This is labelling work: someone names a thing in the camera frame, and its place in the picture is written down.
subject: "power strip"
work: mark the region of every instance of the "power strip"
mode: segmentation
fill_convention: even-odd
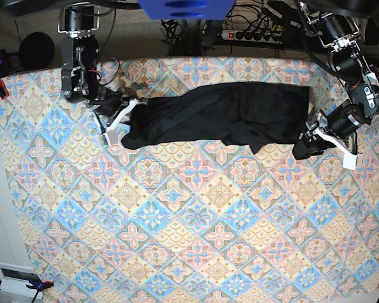
[[[242,30],[223,30],[221,33],[222,40],[281,44],[277,36],[278,34],[275,33],[274,35],[274,37],[269,37],[270,34],[263,35],[261,30],[258,30],[257,32],[244,32]]]

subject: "black cloth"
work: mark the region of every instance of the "black cloth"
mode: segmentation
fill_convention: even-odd
[[[221,140],[250,145],[295,144],[308,115],[310,88],[261,82],[200,86],[180,97],[151,98],[131,113],[128,149],[159,143]]]

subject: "patterned tablecloth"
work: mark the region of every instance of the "patterned tablecloth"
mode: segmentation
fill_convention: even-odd
[[[343,101],[314,64],[250,58],[122,63],[113,83],[148,97],[210,83],[313,87]],[[103,68],[109,80],[115,63]],[[5,79],[0,137],[32,266],[46,302],[297,302],[350,297],[379,282],[379,116],[359,131],[362,166],[335,151],[295,161],[219,141],[102,148],[92,113],[59,96],[60,70]],[[256,96],[256,102],[263,102]],[[128,132],[120,128],[120,136]]]

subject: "diamond pattern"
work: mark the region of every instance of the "diamond pattern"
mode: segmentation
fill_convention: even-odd
[[[121,81],[145,83],[146,97],[232,81],[309,85],[326,111],[346,96],[299,60],[121,64]],[[109,80],[117,64],[100,68]],[[4,166],[31,264],[55,282],[49,301],[311,303],[376,290],[379,116],[358,131],[355,171],[336,150],[296,161],[292,145],[256,155],[220,141],[104,149],[92,112],[61,98],[59,69],[4,82]]]

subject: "tablecloth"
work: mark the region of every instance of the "tablecloth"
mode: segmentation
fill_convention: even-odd
[[[147,97],[229,81],[308,85],[325,110],[346,97],[306,61],[121,64],[111,88],[145,84]],[[99,66],[103,81],[116,68]],[[32,266],[55,283],[46,302],[308,303],[377,289],[379,116],[359,130],[352,171],[337,150],[295,161],[286,145],[256,155],[219,141],[103,148],[92,113],[60,97],[60,69],[4,82],[4,164]]]

